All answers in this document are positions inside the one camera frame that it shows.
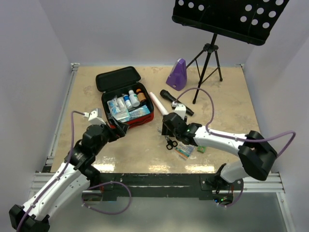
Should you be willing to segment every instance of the black music stand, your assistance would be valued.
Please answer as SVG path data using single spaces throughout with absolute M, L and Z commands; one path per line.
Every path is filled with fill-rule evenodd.
M 211 43 L 204 45 L 203 50 L 187 65 L 187 68 L 204 52 L 207 57 L 199 73 L 198 87 L 215 71 L 219 71 L 222 81 L 220 63 L 215 45 L 217 35 L 223 35 L 249 44 L 261 46 L 265 43 L 277 19 L 289 0 L 175 0 L 172 20 L 183 26 L 189 26 L 214 33 Z M 204 75 L 215 52 L 217 68 L 205 79 Z M 198 90 L 193 99 L 197 101 Z

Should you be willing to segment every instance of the green object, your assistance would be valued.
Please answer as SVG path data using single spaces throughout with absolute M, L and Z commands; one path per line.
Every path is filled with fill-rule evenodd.
M 198 146 L 197 151 L 200 152 L 200 153 L 205 153 L 206 147 L 205 146 Z

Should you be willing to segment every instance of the wooden tabletop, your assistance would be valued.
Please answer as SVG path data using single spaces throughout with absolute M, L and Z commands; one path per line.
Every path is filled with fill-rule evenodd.
M 99 73 L 105 73 L 122 67 L 101 66 L 79 68 L 73 84 L 72 93 L 65 114 L 59 142 L 56 148 L 52 172 L 55 172 L 70 149 L 70 112 L 77 110 L 90 112 L 94 108 L 101 108 L 102 93 L 97 90 L 95 77 Z M 173 96 L 180 93 L 165 84 L 172 67 L 136 67 L 141 75 L 140 82 L 144 84 L 148 92 L 153 92 L 171 112 L 170 103 L 159 95 L 162 89 L 166 89 Z M 219 131 L 233 133 L 248 133 L 250 130 L 259 131 L 246 81 L 240 67 L 226 67 L 222 69 L 223 82 L 219 81 L 215 72 L 202 88 L 207 90 L 213 98 L 215 117 L 211 128 Z M 205 76 L 213 71 L 207 69 Z M 196 67 L 187 70 L 188 81 L 185 89 L 197 87 L 198 72 Z M 180 101 L 191 108 L 195 114 L 188 116 L 188 123 L 195 122 L 205 125 L 211 117 L 211 104 L 208 96 L 200 92 L 196 104 L 192 104 L 195 91 L 184 94 Z M 178 157 L 176 151 L 166 149 L 166 140 L 159 134 L 157 128 L 162 127 L 162 115 L 154 107 L 153 121 L 129 129 L 127 135 L 115 142 L 108 143 L 96 156 L 93 164 L 101 172 L 116 173 L 213 173 L 227 162 L 237 161 L 238 158 L 229 153 L 206 148 L 204 154 L 192 153 L 189 159 Z M 74 140 L 81 139 L 89 123 L 82 116 L 74 116 L 75 136 Z

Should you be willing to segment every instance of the gray floor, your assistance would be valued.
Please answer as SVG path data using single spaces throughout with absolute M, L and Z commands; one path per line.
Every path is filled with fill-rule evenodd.
M 104 210 L 120 209 L 128 198 L 99 203 Z M 212 201 L 176 198 L 134 198 L 121 215 L 109 216 L 81 207 L 74 199 L 51 221 L 50 232 L 285 232 L 275 193 L 243 194 L 224 209 Z

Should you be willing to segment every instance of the tripod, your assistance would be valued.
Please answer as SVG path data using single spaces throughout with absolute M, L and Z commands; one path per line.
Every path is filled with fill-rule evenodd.
M 201 87 L 201 85 L 211 76 L 214 74 L 215 71 L 218 70 L 219 72 L 219 76 L 220 76 L 220 81 L 223 81 L 222 79 L 222 75 L 221 75 L 221 69 L 220 69 L 220 63 L 219 63 L 219 57 L 218 57 L 218 49 L 219 47 L 217 45 L 215 45 L 214 43 L 216 42 L 216 39 L 217 39 L 217 35 L 218 34 L 213 34 L 213 37 L 212 37 L 212 40 L 211 40 L 211 43 L 207 43 L 204 45 L 203 47 L 203 50 L 186 66 L 186 68 L 188 68 L 194 61 L 195 63 L 197 64 L 197 58 L 199 58 L 200 55 L 202 55 L 204 52 L 207 52 L 207 56 L 206 56 L 206 60 L 205 60 L 205 64 L 204 64 L 204 67 L 203 67 L 203 70 L 202 70 L 202 74 L 199 73 L 199 68 L 198 68 L 198 64 L 197 64 L 197 71 L 198 71 L 198 75 L 199 75 L 199 82 L 198 82 L 198 88 Z M 206 72 L 206 69 L 207 69 L 207 66 L 208 66 L 208 63 L 209 63 L 209 60 L 211 58 L 211 54 L 212 53 L 215 53 L 215 56 L 216 56 L 216 61 L 217 61 L 217 68 L 208 76 L 206 77 L 205 80 L 203 80 L 204 78 L 204 75 L 205 75 L 205 72 Z M 197 95 L 198 95 L 198 89 L 195 93 L 195 96 L 194 96 L 194 99 L 193 99 L 193 104 L 196 103 L 197 101 Z

